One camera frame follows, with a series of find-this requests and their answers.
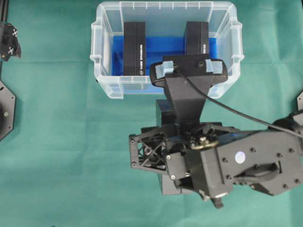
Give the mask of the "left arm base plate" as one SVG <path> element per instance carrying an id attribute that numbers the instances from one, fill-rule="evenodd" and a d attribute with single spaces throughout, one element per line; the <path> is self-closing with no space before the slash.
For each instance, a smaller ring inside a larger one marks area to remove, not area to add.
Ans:
<path id="1" fill-rule="evenodd" d="M 0 140 L 3 140 L 14 128 L 15 95 L 0 82 Z"/>

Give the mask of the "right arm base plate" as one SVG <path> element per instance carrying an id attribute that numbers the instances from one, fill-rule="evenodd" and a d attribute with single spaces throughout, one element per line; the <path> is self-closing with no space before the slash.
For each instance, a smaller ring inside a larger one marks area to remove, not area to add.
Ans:
<path id="1" fill-rule="evenodd" d="M 303 110 L 303 91 L 297 96 L 297 108 L 298 111 Z"/>

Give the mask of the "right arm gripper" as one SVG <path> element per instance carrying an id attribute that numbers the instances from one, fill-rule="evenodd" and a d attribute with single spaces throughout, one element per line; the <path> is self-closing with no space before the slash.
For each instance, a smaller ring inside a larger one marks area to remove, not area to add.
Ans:
<path id="1" fill-rule="evenodd" d="M 202 200 L 210 200 L 216 208 L 222 208 L 222 198 L 229 192 L 211 192 L 201 153 L 213 154 L 219 146 L 219 137 L 236 131 L 220 122 L 200 123 L 189 129 L 173 123 L 142 128 L 141 134 L 129 136 L 131 167 L 169 175 L 177 188 L 189 188 Z"/>

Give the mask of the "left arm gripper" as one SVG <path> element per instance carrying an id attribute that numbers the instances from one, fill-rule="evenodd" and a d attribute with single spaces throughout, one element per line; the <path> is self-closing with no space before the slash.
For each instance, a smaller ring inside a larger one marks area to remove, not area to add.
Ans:
<path id="1" fill-rule="evenodd" d="M 21 58 L 21 46 L 18 42 L 18 30 L 7 22 L 0 23 L 0 60 L 8 61 L 10 57 Z"/>

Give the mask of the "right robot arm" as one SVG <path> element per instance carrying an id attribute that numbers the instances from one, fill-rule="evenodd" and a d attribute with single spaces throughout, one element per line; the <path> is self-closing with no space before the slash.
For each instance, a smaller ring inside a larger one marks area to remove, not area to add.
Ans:
<path id="1" fill-rule="evenodd" d="M 143 128 L 129 150 L 131 167 L 157 173 L 163 194 L 195 192 L 219 209 L 234 185 L 274 196 L 303 183 L 303 113 L 259 131 L 219 122 Z"/>

